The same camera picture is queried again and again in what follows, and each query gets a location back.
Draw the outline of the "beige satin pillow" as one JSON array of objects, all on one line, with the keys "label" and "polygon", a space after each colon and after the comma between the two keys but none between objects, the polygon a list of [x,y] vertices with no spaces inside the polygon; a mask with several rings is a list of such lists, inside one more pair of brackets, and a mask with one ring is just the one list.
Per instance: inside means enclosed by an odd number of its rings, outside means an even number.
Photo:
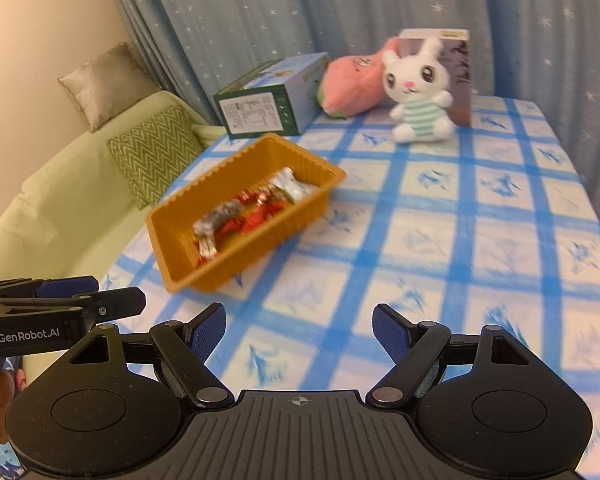
[{"label": "beige satin pillow", "polygon": [[160,90],[125,42],[60,77],[58,82],[91,132]]}]

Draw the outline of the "brown red candy wrapper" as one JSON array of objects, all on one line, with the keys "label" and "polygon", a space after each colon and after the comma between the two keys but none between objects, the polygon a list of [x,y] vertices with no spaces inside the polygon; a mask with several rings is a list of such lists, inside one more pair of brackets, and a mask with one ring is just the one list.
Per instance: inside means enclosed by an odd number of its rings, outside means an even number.
[{"label": "brown red candy wrapper", "polygon": [[274,185],[263,185],[257,188],[247,188],[235,196],[235,200],[242,206],[261,206],[274,200],[276,196],[276,187]]}]

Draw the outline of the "green white cardboard box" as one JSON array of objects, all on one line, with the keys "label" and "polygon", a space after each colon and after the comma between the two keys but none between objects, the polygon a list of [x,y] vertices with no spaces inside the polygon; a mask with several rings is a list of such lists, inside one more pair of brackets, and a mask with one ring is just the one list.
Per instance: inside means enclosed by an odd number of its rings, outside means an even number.
[{"label": "green white cardboard box", "polygon": [[271,60],[216,92],[228,136],[300,136],[321,113],[317,90],[329,62],[326,52]]}]

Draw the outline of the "green long snack packet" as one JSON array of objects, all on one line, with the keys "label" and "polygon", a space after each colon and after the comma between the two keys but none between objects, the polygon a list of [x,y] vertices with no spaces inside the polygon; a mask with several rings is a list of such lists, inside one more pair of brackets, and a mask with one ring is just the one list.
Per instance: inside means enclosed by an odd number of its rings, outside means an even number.
[{"label": "green long snack packet", "polygon": [[277,171],[268,179],[268,183],[277,191],[282,192],[294,204],[301,202],[318,190],[316,185],[297,180],[294,170],[290,167],[284,167]]}]

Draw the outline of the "green sofa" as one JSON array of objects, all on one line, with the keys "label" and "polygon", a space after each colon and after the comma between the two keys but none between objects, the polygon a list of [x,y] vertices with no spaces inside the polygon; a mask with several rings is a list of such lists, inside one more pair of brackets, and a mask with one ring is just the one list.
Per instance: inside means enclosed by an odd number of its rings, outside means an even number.
[{"label": "green sofa", "polygon": [[0,280],[91,275],[102,280],[140,232],[138,209],[106,142],[171,105],[192,118],[204,147],[224,136],[174,94],[159,91],[81,134],[22,184],[0,218]]}]

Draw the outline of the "large red snack packet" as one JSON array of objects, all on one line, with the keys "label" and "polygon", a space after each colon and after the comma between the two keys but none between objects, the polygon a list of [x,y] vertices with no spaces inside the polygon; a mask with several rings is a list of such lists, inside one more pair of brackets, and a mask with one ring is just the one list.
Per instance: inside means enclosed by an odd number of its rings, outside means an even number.
[{"label": "large red snack packet", "polygon": [[263,226],[268,220],[271,220],[285,208],[286,203],[281,200],[264,203],[254,208],[245,216],[236,216],[228,219],[227,222],[215,231],[215,236],[222,237],[236,232],[248,234]]}]

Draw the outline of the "clear silver snack packet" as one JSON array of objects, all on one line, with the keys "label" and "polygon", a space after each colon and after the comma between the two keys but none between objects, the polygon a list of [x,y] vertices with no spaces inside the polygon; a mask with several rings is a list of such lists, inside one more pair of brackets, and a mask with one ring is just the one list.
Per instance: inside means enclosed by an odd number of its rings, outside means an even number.
[{"label": "clear silver snack packet", "polygon": [[244,205],[239,200],[227,200],[220,203],[202,218],[193,224],[196,236],[211,236],[224,224],[237,216],[244,210]]}]

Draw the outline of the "red white candy packet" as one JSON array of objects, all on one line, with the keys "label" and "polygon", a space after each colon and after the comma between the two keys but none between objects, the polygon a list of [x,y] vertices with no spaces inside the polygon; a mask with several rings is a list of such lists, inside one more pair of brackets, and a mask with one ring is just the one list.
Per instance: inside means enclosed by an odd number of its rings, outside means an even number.
[{"label": "red white candy packet", "polygon": [[197,266],[212,261],[218,255],[216,240],[214,235],[198,237],[195,240],[195,247],[198,252]]}]

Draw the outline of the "white bunny plush toy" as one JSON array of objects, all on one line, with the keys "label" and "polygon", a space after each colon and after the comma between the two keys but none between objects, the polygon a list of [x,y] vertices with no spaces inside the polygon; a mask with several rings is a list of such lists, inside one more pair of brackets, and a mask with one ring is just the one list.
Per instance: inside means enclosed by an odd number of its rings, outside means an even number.
[{"label": "white bunny plush toy", "polygon": [[430,37],[405,58],[391,50],[382,52],[382,84],[396,102],[389,116],[396,123],[392,138],[397,144],[445,141],[455,134],[448,114],[453,104],[451,76],[439,62],[442,49],[442,41]]}]

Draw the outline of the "blue star curtain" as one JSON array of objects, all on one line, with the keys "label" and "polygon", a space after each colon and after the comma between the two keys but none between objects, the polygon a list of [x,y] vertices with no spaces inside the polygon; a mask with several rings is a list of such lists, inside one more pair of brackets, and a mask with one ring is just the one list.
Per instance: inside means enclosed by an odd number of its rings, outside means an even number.
[{"label": "blue star curtain", "polygon": [[271,58],[464,28],[475,92],[539,105],[600,218],[600,0],[116,1],[149,73],[209,120],[215,92]]}]

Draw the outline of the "blue checkered tablecloth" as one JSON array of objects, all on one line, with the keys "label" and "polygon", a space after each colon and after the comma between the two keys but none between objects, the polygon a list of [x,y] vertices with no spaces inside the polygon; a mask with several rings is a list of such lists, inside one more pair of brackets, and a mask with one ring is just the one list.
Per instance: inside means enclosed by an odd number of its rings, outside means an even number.
[{"label": "blue checkered tablecloth", "polygon": [[320,117],[298,144],[340,166],[328,207],[212,294],[172,295],[140,232],[102,279],[139,287],[144,332],[219,301],[227,331],[210,370],[244,389],[367,391],[390,359],[372,334],[384,302],[455,333],[509,330],[593,415],[580,474],[600,479],[600,222],[539,107],[478,96],[443,143],[399,145],[383,108]]}]

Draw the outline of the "green zigzag pillow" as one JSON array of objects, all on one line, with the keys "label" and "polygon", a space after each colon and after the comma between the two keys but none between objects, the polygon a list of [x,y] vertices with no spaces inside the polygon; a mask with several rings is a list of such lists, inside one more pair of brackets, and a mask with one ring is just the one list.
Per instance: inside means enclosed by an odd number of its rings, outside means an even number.
[{"label": "green zigzag pillow", "polygon": [[138,209],[156,206],[204,151],[194,125],[181,105],[171,105],[106,142]]}]

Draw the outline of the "orange plastic tray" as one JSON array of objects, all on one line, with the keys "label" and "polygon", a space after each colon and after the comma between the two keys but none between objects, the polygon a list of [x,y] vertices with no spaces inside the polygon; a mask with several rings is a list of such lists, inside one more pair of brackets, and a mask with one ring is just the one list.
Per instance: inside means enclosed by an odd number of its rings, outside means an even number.
[{"label": "orange plastic tray", "polygon": [[[193,224],[243,190],[268,185],[268,179],[284,167],[294,170],[297,180],[316,185],[318,190],[296,204],[276,190],[271,202],[285,202],[284,210],[248,234],[219,237],[214,233],[218,255],[197,266],[195,240],[199,236],[194,234]],[[148,234],[164,288],[171,294],[186,288],[200,292],[218,289],[324,214],[330,193],[345,176],[338,166],[273,133],[222,160],[148,214]],[[256,207],[244,207],[240,216]]]}]

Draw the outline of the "pink peach plush toy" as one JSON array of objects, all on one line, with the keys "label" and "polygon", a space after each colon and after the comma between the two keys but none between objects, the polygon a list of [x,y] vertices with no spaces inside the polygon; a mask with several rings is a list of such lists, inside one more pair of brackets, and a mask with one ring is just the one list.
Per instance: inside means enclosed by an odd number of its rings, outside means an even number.
[{"label": "pink peach plush toy", "polygon": [[329,117],[349,118],[377,106],[385,97],[382,52],[399,52],[399,39],[390,37],[374,54],[347,55],[332,61],[317,89],[316,99]]}]

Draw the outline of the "white brown paper box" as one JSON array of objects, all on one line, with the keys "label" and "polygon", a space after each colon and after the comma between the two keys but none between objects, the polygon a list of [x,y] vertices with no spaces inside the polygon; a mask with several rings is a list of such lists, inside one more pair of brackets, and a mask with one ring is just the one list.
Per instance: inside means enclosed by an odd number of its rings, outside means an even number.
[{"label": "white brown paper box", "polygon": [[425,39],[437,37],[443,48],[439,62],[450,74],[449,92],[453,104],[448,114],[455,125],[471,126],[472,81],[469,56],[469,32],[458,28],[404,28],[399,34],[399,53],[416,54]]}]

